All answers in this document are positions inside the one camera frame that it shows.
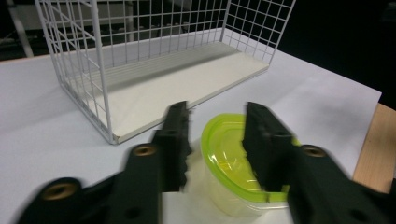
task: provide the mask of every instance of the wire mesh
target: wire mesh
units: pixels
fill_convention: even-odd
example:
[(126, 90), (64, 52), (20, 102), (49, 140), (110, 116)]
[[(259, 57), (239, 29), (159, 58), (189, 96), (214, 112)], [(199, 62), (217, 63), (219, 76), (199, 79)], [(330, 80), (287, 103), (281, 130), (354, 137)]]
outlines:
[(115, 77), (106, 71), (219, 42), (270, 63), (294, 6), (294, 0), (35, 1), (61, 86), (109, 142), (107, 86)]

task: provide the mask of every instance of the wooden surface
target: wooden surface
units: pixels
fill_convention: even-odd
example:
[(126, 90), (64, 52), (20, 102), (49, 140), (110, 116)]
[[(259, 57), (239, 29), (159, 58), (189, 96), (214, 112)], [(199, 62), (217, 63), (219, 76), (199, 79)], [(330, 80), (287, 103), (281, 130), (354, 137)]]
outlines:
[(396, 111), (378, 104), (353, 180), (389, 192), (396, 163)]

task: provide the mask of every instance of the green plastic container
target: green plastic container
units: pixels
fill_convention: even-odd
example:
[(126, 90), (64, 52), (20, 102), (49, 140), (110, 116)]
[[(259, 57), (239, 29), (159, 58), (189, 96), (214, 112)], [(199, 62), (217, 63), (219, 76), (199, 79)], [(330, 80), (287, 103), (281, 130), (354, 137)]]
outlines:
[(221, 114), (210, 120), (201, 138), (213, 202), (230, 216), (262, 215), (287, 207), (287, 190), (262, 191), (242, 147), (245, 116)]

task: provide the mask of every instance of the dark background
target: dark background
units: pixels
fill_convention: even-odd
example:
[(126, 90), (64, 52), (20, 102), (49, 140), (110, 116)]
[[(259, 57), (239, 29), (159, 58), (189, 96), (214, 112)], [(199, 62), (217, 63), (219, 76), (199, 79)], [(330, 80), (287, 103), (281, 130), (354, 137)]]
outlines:
[[(14, 27), (5, 0), (0, 1), (3, 38)], [(297, 0), (278, 48), (382, 91), (380, 103), (396, 109), (396, 22), (381, 21), (388, 2)], [(35, 55), (47, 53), (44, 41), (35, 40), (31, 45)], [(0, 45), (0, 60), (23, 56), (18, 41), (12, 46)]]

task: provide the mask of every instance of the brass screw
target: brass screw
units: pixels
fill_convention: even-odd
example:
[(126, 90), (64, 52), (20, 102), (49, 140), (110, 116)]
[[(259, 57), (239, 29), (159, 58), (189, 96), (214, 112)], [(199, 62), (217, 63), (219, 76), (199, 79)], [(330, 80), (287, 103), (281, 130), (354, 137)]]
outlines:
[(149, 156), (154, 154), (156, 151), (155, 147), (147, 147), (147, 146), (142, 146), (142, 147), (137, 147), (134, 149), (134, 154), (136, 156)]
[(310, 157), (325, 157), (326, 152), (319, 147), (303, 146), (303, 151), (306, 155)]
[(46, 189), (42, 195), (46, 201), (61, 200), (73, 195), (77, 191), (77, 185), (71, 183), (57, 184)]

